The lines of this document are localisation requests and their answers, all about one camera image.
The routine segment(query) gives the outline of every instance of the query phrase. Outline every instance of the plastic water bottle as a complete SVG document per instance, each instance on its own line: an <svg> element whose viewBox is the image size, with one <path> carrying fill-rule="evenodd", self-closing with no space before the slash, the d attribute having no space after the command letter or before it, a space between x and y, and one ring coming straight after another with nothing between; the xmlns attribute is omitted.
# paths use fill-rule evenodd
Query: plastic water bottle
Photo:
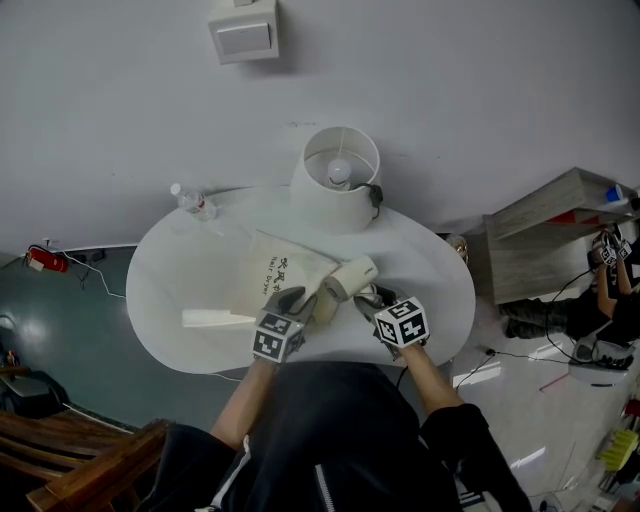
<svg viewBox="0 0 640 512"><path fill-rule="evenodd" d="M171 193L178 199L178 206L201 222L216 216L216 207L197 190L187 190L179 183L171 185Z"/></svg>

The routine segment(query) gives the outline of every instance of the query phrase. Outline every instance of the light bulb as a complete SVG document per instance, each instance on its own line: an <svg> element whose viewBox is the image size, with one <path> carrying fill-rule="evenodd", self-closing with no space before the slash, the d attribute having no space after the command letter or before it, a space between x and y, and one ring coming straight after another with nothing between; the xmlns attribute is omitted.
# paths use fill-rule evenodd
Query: light bulb
<svg viewBox="0 0 640 512"><path fill-rule="evenodd" d="M327 178L325 186L328 188L349 190L349 178L351 177L351 165L342 158L336 158L327 166Z"/></svg>

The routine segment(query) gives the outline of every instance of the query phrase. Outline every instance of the yellow object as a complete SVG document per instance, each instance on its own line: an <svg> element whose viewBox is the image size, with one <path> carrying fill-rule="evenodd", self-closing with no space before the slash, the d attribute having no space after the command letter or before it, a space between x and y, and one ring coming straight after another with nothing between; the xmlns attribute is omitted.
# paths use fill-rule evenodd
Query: yellow object
<svg viewBox="0 0 640 512"><path fill-rule="evenodd" d="M638 447L638 434L631 430L616 430L613 445L600 454L607 467L607 471L619 471Z"/></svg>
<svg viewBox="0 0 640 512"><path fill-rule="evenodd" d="M327 289L322 285L318 288L316 295L318 302L313 309L313 319L316 321L316 325L329 325L333 320L333 315L336 314L338 303L331 298Z"/></svg>

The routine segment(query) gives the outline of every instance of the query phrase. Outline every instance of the light switch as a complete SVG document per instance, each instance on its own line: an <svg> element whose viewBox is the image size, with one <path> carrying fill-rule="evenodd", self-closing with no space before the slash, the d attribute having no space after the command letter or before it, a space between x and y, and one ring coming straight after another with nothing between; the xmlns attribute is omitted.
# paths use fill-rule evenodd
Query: light switch
<svg viewBox="0 0 640 512"><path fill-rule="evenodd" d="M278 57L278 1L233 7L231 0L220 0L211 13L209 32L220 64Z"/></svg>
<svg viewBox="0 0 640 512"><path fill-rule="evenodd" d="M271 39L269 38L269 25L267 23L254 23L218 29L218 40L222 47L223 55L234 53L257 52L269 50Z"/></svg>

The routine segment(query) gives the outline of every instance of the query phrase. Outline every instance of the person's arm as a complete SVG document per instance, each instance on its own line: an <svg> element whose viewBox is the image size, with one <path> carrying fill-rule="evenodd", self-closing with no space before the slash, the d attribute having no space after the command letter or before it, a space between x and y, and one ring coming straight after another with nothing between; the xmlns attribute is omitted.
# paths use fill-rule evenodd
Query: person's arm
<svg viewBox="0 0 640 512"><path fill-rule="evenodd" d="M276 369L275 364L262 358L251 364L247 375L213 425L212 436L234 450L242 447L244 436L260 414Z"/></svg>
<svg viewBox="0 0 640 512"><path fill-rule="evenodd" d="M422 399L427 421L420 435L429 451L458 473L468 491L490 493L503 511L530 512L480 409L465 404L419 343L401 349Z"/></svg>
<svg viewBox="0 0 640 512"><path fill-rule="evenodd" d="M613 311L616 309L616 303L618 301L609 297L607 266L601 263L596 271L596 276L598 279L598 309L607 317L613 318Z"/></svg>
<svg viewBox="0 0 640 512"><path fill-rule="evenodd" d="M627 266L624 264L624 260L618 256L618 291L620 295L631 295L631 281L629 281L629 274L627 274Z"/></svg>
<svg viewBox="0 0 640 512"><path fill-rule="evenodd" d="M457 407L464 402L451 385L440 375L420 343L401 348L413 381L416 383L420 399L427 415L444 407Z"/></svg>

